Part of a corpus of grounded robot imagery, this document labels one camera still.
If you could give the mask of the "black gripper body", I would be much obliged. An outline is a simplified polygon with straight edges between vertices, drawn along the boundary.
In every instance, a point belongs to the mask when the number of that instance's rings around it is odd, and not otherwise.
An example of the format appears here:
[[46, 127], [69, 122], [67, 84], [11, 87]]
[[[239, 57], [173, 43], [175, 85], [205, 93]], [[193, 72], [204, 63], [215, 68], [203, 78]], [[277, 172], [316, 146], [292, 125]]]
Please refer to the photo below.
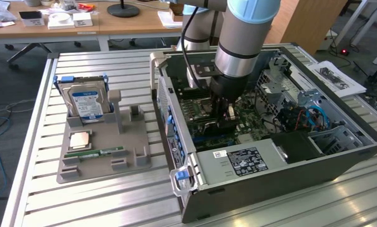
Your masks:
[[227, 75], [215, 76], [211, 80], [212, 97], [237, 99], [245, 90], [249, 75], [239, 78]]

